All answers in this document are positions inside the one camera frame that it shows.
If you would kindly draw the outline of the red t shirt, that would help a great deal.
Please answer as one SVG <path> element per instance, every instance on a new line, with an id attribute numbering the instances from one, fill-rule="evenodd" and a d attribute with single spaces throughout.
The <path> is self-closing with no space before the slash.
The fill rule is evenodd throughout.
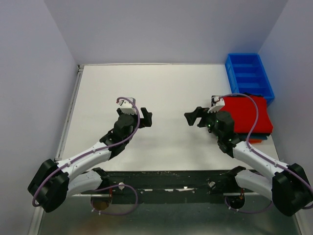
<path id="1" fill-rule="evenodd" d="M 247 134 L 257 118 L 257 124 L 252 132 L 254 134 L 272 133 L 273 126 L 267 113 L 267 101 L 263 97 L 229 96 L 224 98 L 224 102 L 225 106 L 221 110 L 231 114 L 234 120 L 234 132 Z"/>

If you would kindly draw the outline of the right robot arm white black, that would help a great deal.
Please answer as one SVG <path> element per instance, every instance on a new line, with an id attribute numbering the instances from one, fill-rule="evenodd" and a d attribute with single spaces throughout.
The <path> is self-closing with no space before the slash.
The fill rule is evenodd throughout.
<path id="1" fill-rule="evenodd" d="M 313 207 L 313 189 L 304 168 L 299 164 L 278 161 L 252 147 L 234 131 L 234 120 L 226 111 L 210 112 L 197 107 L 184 117 L 188 125 L 200 119 L 198 127 L 207 128 L 217 138 L 220 150 L 252 167 L 256 173 L 242 169 L 225 179 L 225 187 L 235 192 L 245 188 L 269 199 L 284 215 Z"/>

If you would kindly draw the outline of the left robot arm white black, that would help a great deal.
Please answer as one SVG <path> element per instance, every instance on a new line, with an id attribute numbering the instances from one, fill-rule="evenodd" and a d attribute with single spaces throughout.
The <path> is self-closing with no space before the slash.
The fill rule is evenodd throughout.
<path id="1" fill-rule="evenodd" d="M 109 182 L 105 171 L 96 165 L 124 151 L 138 129 L 152 126 L 153 114 L 146 108 L 140 110 L 139 115 L 136 110 L 117 109 L 119 117 L 113 129 L 92 147 L 65 160 L 44 161 L 27 188 L 32 205 L 52 212 L 72 195 L 90 190 L 104 193 Z"/>

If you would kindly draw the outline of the black folded t shirt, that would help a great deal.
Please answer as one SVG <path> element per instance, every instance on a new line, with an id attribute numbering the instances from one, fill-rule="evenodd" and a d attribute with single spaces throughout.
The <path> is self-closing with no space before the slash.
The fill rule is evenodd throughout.
<path id="1" fill-rule="evenodd" d="M 242 93 L 242 94 L 248 95 L 248 96 L 263 97 L 261 94 L 251 94 L 251 93 Z"/>

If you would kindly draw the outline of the blue plastic bin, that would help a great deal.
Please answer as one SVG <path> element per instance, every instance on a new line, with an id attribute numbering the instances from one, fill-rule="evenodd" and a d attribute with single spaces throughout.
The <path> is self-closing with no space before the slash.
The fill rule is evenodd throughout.
<path id="1" fill-rule="evenodd" d="M 257 53 L 230 53 L 225 69 L 232 93 L 261 94 L 269 106 L 274 101 L 274 93 Z"/>

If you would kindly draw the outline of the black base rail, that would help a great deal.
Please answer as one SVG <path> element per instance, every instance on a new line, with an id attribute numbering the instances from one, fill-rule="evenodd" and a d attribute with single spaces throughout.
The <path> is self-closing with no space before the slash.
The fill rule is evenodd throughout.
<path id="1" fill-rule="evenodd" d="M 238 166 L 232 170 L 196 171 L 104 171 L 100 168 L 102 183 L 100 191 L 83 191 L 93 198 L 107 197 L 108 186 L 126 184 L 124 189 L 112 190 L 114 204 L 183 204 L 211 203 L 221 204 L 224 195 L 239 195 L 240 187 L 235 175 L 243 170 Z"/>

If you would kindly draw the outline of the side aluminium table rail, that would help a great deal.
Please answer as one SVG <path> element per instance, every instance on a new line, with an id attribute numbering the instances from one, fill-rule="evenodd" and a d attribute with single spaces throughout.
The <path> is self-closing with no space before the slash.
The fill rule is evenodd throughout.
<path id="1" fill-rule="evenodd" d="M 68 135 L 68 131 L 69 131 L 69 126 L 70 126 L 70 122 L 71 122 L 71 119 L 72 119 L 73 110 L 74 110 L 74 107 L 75 107 L 75 102 L 76 102 L 76 98 L 77 98 L 77 95 L 78 95 L 78 91 L 79 91 L 79 87 L 80 87 L 80 82 L 81 82 L 83 71 L 84 71 L 84 65 L 78 65 L 78 72 L 77 72 L 77 76 L 76 76 L 76 80 L 75 80 L 73 93 L 72 93 L 71 100 L 70 100 L 70 103 L 69 103 L 69 107 L 68 107 L 68 110 L 67 110 L 67 115 L 66 115 L 63 131 L 62 131 L 62 134 L 61 134 L 61 138 L 60 138 L 60 141 L 59 141 L 59 145 L 58 145 L 58 148 L 57 148 L 57 152 L 56 152 L 56 155 L 54 157 L 54 161 L 55 162 L 60 161 L 62 159 L 62 156 L 63 156 L 63 152 L 64 152 L 66 140 L 67 140 L 67 135 Z"/>

